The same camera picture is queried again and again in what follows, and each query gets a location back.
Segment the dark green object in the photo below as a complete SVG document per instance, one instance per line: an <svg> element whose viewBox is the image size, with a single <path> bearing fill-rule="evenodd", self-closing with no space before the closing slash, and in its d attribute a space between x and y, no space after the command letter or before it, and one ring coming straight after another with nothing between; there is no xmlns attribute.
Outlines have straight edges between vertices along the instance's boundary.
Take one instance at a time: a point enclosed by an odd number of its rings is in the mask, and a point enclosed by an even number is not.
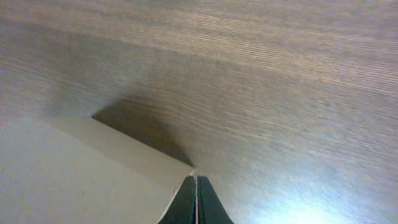
<svg viewBox="0 0 398 224"><path fill-rule="evenodd" d="M195 178L186 177L159 224L195 223Z"/></svg>
<svg viewBox="0 0 398 224"><path fill-rule="evenodd" d="M159 224L195 223L195 199L199 224L233 224L207 177L198 176L198 198L194 177L186 177L170 208Z"/></svg>
<svg viewBox="0 0 398 224"><path fill-rule="evenodd" d="M198 177L199 224L227 224L233 222L227 215L207 177Z"/></svg>

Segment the wood grain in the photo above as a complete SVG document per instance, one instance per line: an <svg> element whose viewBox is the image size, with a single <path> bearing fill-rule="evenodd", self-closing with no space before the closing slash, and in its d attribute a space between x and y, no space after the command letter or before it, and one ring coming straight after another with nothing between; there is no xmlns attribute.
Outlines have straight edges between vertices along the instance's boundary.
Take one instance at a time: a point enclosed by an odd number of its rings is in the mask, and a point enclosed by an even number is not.
<svg viewBox="0 0 398 224"><path fill-rule="evenodd" d="M192 162L236 223L395 223L397 6L4 0L0 118L95 114Z"/></svg>

